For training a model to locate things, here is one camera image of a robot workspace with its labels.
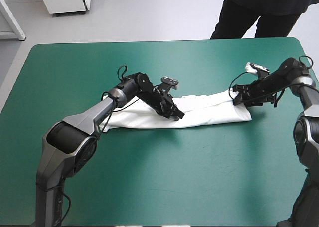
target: green tabletop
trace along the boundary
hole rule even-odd
[[[294,38],[35,46],[0,114],[0,224],[34,221],[42,135],[97,103],[118,84],[120,65],[154,84],[178,79],[171,91],[178,97],[226,90],[248,61],[275,71],[303,54]],[[287,219],[306,176],[292,135],[300,101],[286,91],[277,108],[249,110],[250,122],[103,134],[95,156],[66,180],[72,208],[63,224],[274,226]]]

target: black pants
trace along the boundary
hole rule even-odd
[[[224,0],[219,23],[210,39],[242,38],[246,31],[257,22],[255,37],[287,36],[300,14],[285,16],[264,15]]]

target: white floor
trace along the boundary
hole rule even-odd
[[[52,17],[42,0],[5,0],[27,39],[0,41],[0,111],[30,49],[39,43],[209,39],[223,0],[92,0],[85,15]],[[296,37],[319,74],[319,5],[303,14]],[[252,27],[245,38],[254,36]]]

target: white towel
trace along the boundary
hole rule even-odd
[[[237,93],[230,91],[234,98]],[[123,111],[114,112],[104,132],[111,128],[136,129],[185,128],[228,122],[250,121],[251,116],[244,104],[233,105],[228,90],[213,95],[183,96],[173,98],[179,110],[185,113],[183,119],[174,121],[158,115],[150,106],[138,100]],[[108,117],[101,123],[102,128]]]

